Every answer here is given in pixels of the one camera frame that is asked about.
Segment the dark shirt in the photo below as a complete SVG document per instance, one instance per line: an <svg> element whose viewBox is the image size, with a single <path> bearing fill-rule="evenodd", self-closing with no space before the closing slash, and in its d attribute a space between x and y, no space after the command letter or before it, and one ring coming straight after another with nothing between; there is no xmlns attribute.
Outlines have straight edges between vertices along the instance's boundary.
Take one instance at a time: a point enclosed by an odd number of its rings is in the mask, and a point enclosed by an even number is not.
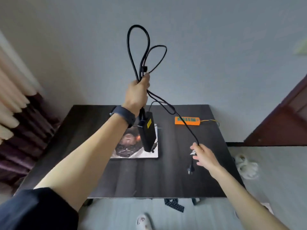
<svg viewBox="0 0 307 230"><path fill-rule="evenodd" d="M76 230L79 215L50 188L19 192L0 205L1 230Z"/></svg>

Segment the black wristband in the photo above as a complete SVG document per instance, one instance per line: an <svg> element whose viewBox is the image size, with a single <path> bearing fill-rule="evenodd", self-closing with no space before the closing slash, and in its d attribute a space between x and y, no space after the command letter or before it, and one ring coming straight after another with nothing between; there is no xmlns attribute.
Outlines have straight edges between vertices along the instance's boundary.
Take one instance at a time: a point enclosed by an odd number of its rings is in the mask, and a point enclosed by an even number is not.
<svg viewBox="0 0 307 230"><path fill-rule="evenodd" d="M110 116L112 116L114 113L119 114L121 117L123 117L127 123L128 123L128 128L132 127L134 122L135 122L135 115L127 110L126 108L122 106L117 106L112 113L110 113Z"/></svg>

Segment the yellow label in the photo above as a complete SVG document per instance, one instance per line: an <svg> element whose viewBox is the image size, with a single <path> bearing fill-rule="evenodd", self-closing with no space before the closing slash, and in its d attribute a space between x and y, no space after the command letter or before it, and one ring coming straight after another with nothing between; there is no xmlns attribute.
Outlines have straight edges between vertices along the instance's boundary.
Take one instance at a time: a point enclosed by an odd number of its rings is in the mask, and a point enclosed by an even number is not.
<svg viewBox="0 0 307 230"><path fill-rule="evenodd" d="M147 128L149 128L150 125L151 125L151 119L147 123Z"/></svg>

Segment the purple curtain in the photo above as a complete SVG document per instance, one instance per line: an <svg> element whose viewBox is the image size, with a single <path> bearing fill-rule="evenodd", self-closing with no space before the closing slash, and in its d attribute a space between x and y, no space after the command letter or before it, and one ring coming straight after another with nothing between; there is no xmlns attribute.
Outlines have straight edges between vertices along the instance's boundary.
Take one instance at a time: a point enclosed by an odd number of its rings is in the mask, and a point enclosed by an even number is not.
<svg viewBox="0 0 307 230"><path fill-rule="evenodd" d="M60 121L23 74L3 68L0 66L0 182L14 186L43 155Z"/></svg>

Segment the picture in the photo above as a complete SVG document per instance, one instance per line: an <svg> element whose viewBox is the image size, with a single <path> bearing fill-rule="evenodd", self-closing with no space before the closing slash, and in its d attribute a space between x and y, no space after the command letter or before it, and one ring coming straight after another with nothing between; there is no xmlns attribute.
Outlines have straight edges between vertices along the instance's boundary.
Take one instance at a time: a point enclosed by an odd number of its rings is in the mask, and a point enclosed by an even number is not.
<svg viewBox="0 0 307 230"><path fill-rule="evenodd" d="M144 151L138 127L131 127L125 131L123 137L112 153L111 158L158 158L158 136L156 125L155 131L157 138L153 146L153 152Z"/></svg>

